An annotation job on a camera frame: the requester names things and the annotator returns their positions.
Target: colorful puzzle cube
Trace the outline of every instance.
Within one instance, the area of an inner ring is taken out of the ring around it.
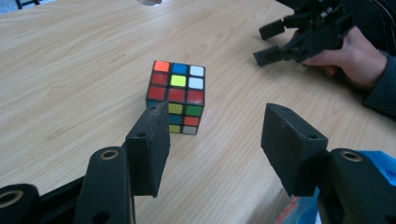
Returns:
[[[205,105],[205,68],[155,61],[147,107],[169,102],[169,132],[196,134]]]

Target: hand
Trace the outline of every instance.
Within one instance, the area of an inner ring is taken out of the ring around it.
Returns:
[[[329,76],[335,74],[335,66],[340,67],[354,86],[372,90],[387,62],[388,59],[364,37],[359,28],[354,27],[345,36],[340,49],[325,49],[303,61],[303,64],[324,66]]]

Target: dark sleeve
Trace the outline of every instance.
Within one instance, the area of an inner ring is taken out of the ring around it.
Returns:
[[[396,119],[396,57],[388,56],[384,75],[362,104]]]

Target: wooden table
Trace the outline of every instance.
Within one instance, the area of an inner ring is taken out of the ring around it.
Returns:
[[[120,146],[145,109],[153,61],[206,67],[197,135],[171,134],[159,197],[136,197],[138,223],[270,223],[290,201],[260,147],[265,105],[293,109],[328,149],[396,156],[396,124],[348,85],[292,61],[259,67],[284,45],[258,29],[292,11],[275,1],[58,0],[0,16],[0,187],[41,194]]]

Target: person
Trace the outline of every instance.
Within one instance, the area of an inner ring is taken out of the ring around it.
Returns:
[[[396,1],[349,0],[356,24],[340,49],[325,49],[303,61],[329,77],[341,68],[346,79],[366,91],[362,104],[396,119]]]

